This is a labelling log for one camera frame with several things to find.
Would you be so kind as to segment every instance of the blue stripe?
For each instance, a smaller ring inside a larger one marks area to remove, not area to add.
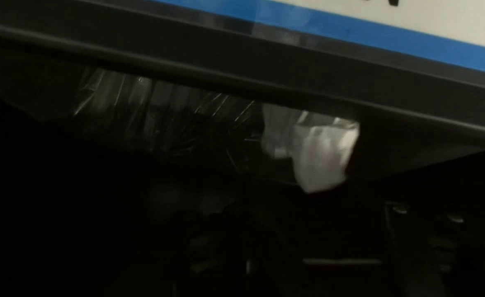
[[[485,72],[485,46],[272,0],[153,0],[245,21],[412,54]]]

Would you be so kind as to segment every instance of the black surface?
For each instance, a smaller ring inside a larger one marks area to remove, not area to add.
[[[384,117],[485,138],[485,74],[372,48],[298,48],[67,0],[0,1],[0,44],[362,122]]]

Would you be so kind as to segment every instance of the metal frame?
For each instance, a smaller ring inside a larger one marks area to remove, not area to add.
[[[394,119],[485,138],[483,72],[323,43],[325,53],[72,0],[0,1],[1,46],[361,122]]]

